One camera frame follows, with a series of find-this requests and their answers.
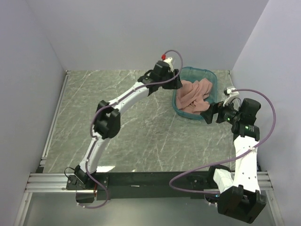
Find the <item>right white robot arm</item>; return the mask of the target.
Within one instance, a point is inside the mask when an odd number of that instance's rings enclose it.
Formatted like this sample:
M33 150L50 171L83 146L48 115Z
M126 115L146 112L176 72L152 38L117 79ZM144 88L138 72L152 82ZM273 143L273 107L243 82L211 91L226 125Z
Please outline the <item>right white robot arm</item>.
M217 114L217 123L228 122L232 125L233 142L237 160L235 173L221 164L211 166L206 177L207 184L218 188L218 213L253 223L266 206L266 198L261 194L257 178L257 148L260 130L255 126L256 114L261 104L245 98L238 109L233 103L211 103L201 116L210 124Z

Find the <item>pink printed t shirt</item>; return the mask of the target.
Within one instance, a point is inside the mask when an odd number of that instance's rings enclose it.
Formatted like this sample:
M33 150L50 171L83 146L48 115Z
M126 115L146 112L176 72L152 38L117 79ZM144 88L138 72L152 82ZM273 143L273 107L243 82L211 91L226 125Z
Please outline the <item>pink printed t shirt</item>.
M181 80L182 87L176 91L176 107L186 113L200 114L209 109L210 104L205 101L209 97L213 84L206 78L201 81Z

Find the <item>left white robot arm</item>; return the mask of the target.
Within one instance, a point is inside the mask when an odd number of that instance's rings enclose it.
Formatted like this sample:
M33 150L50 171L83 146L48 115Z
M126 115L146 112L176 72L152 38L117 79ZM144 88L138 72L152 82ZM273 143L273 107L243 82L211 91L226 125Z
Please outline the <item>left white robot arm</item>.
M117 98L100 101L90 125L91 143L83 160L74 169L77 183L84 190L97 187L95 173L98 162L109 141L121 129L121 116L129 108L145 97L163 89L176 90L182 87L180 73L183 66L175 69L171 57L159 60L153 69L148 70L137 82Z

